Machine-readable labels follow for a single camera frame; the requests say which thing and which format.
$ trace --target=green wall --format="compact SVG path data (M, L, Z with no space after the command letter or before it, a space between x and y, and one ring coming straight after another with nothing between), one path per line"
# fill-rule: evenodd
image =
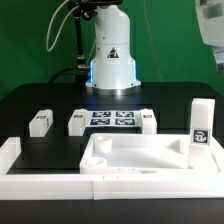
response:
M0 98L25 83L46 83L49 77L75 65L72 18L52 53L45 50L50 18L62 0L0 1ZM202 42L194 0L146 0L148 21L165 82L205 82L224 95L224 78L216 72L212 49ZM144 19L143 0L124 0L120 6L131 19L131 53L138 79L160 81ZM54 25L56 33L67 13ZM94 23L82 22L85 54L94 41Z

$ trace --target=black tabletop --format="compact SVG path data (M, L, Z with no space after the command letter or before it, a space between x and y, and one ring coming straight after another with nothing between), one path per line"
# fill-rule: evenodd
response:
M0 101L0 145L19 136L22 154L9 175L79 173L79 161L92 133L141 133L139 128L87 128L68 136L75 109L94 111L153 109L160 134L189 134L194 98L216 100L213 136L224 145L224 97L202 83L144 83L127 96L89 94L74 84L28 84ZM54 123L47 136L29 137L28 124L43 109ZM224 199L105 201L0 201L0 223L222 223Z

